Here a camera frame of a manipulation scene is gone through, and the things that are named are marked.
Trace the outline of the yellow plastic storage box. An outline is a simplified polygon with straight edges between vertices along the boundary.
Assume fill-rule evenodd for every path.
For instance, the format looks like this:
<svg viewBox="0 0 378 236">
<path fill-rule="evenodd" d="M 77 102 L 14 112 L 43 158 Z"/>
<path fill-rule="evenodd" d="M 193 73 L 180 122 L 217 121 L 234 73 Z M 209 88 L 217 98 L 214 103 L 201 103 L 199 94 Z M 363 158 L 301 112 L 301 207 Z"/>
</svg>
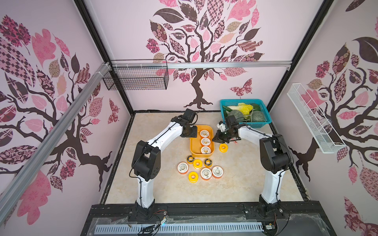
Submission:
<svg viewBox="0 0 378 236">
<path fill-rule="evenodd" d="M 210 157 L 215 150 L 213 129 L 209 125 L 197 126 L 197 137 L 190 138 L 190 151 L 195 158 Z"/>
</svg>

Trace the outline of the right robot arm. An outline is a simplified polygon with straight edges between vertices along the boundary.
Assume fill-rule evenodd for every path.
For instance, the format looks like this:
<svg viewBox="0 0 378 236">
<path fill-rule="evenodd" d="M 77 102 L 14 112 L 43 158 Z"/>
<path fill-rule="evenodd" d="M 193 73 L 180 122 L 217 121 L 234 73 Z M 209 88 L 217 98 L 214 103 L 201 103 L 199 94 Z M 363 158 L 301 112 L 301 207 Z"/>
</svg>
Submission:
<svg viewBox="0 0 378 236">
<path fill-rule="evenodd" d="M 278 211 L 283 176 L 291 164 L 283 136 L 266 134 L 244 124 L 226 127 L 224 123 L 220 123 L 217 128 L 212 139 L 215 143 L 228 144 L 234 140 L 247 140 L 259 146 L 260 161 L 265 169 L 265 181 L 259 196 L 258 213 L 262 217 L 267 217 Z"/>
</svg>

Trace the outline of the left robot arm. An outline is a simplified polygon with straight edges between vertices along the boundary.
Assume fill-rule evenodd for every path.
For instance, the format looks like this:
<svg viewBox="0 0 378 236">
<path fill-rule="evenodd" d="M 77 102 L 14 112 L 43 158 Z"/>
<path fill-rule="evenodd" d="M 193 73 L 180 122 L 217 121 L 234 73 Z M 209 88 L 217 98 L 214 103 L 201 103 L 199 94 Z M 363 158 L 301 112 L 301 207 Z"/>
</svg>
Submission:
<svg viewBox="0 0 378 236">
<path fill-rule="evenodd" d="M 176 138 L 196 138 L 195 125 L 198 115 L 188 109 L 184 114 L 171 119 L 168 126 L 148 141 L 139 141 L 132 159 L 131 171 L 138 181 L 138 196 L 135 202 L 136 213 L 145 218 L 153 216 L 155 198 L 154 180 L 161 168 L 161 154 Z"/>
</svg>

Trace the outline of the yellow black tape roll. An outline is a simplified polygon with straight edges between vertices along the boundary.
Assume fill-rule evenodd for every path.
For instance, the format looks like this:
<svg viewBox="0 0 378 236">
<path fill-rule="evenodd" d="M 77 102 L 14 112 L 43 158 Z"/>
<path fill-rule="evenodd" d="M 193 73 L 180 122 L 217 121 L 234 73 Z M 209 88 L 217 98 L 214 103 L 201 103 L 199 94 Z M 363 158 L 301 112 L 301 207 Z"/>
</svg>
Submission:
<svg viewBox="0 0 378 236">
<path fill-rule="evenodd" d="M 210 167 L 212 167 L 212 165 L 213 165 L 213 161 L 212 161 L 211 159 L 209 159 L 209 158 L 206 158 L 206 159 L 203 161 L 203 164 L 204 164 L 204 166 L 205 166 L 206 168 L 210 168 Z"/>
<path fill-rule="evenodd" d="M 193 164 L 195 161 L 195 158 L 192 156 L 192 155 L 188 155 L 187 158 L 186 158 L 186 162 L 188 164 Z"/>
</svg>

